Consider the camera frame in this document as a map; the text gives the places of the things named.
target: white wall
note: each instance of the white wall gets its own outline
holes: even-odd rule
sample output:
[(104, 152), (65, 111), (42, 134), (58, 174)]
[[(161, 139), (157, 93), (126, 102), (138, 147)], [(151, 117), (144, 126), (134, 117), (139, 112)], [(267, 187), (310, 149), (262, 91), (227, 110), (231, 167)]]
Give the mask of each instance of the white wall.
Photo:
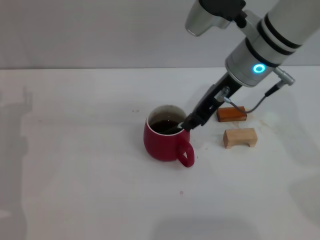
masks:
[[(221, 67), (235, 26), (184, 28), (194, 0), (0, 0), (0, 68)], [(261, 17), (277, 0), (247, 0)], [(286, 65), (320, 65), (320, 33)]]

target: wooden block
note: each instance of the wooden block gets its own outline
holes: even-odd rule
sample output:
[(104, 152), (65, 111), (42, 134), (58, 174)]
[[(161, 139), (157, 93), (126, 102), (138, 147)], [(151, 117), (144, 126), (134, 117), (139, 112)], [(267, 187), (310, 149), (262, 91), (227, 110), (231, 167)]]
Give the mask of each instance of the wooden block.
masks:
[[(240, 106), (239, 108), (245, 111), (244, 106)], [(238, 111), (234, 107), (218, 108), (218, 110), (216, 111), (216, 116), (218, 117), (218, 121), (220, 123), (247, 120), (247, 114)]]
[(234, 145), (248, 144), (253, 148), (258, 141), (254, 128), (237, 128), (224, 131), (223, 142), (226, 149)]

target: table surface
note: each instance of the table surface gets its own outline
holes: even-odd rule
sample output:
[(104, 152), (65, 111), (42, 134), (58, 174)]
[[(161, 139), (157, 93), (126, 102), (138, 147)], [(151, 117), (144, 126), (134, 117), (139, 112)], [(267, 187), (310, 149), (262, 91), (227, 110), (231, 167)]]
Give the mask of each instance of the table surface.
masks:
[[(145, 118), (189, 114), (224, 68), (1, 70), (1, 239), (319, 240), (320, 66), (284, 69), (295, 85), (246, 121), (191, 132), (191, 168), (148, 156)], [(250, 109), (277, 81), (231, 99)], [(257, 145), (225, 149), (236, 128)]]

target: coffee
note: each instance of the coffee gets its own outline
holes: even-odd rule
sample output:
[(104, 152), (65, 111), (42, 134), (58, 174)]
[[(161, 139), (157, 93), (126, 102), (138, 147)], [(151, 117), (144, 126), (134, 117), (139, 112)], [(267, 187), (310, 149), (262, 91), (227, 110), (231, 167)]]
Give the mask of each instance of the coffee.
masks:
[[(156, 133), (164, 133), (166, 131), (168, 131), (169, 129), (172, 129), (174, 127), (177, 127), (179, 124), (179, 122), (177, 121), (173, 121), (173, 120), (161, 120), (161, 121), (158, 121), (158, 122), (155, 122), (153, 123), (150, 128), (155, 131)], [(176, 134), (178, 132), (181, 131), (181, 128), (177, 128), (177, 129), (173, 129), (173, 130), (170, 130), (170, 133), (169, 135), (171, 134)]]

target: red mug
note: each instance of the red mug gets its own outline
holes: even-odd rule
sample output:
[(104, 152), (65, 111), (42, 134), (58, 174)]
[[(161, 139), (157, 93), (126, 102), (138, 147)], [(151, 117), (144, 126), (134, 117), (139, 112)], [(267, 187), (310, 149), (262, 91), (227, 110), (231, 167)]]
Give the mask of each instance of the red mug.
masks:
[(175, 134), (166, 135), (150, 127), (161, 121), (181, 123), (186, 117), (185, 112), (174, 105), (159, 106), (150, 113), (144, 125), (143, 142), (145, 149), (153, 158), (163, 162), (178, 159), (187, 168), (195, 163), (195, 152), (189, 143), (190, 132), (181, 129)]

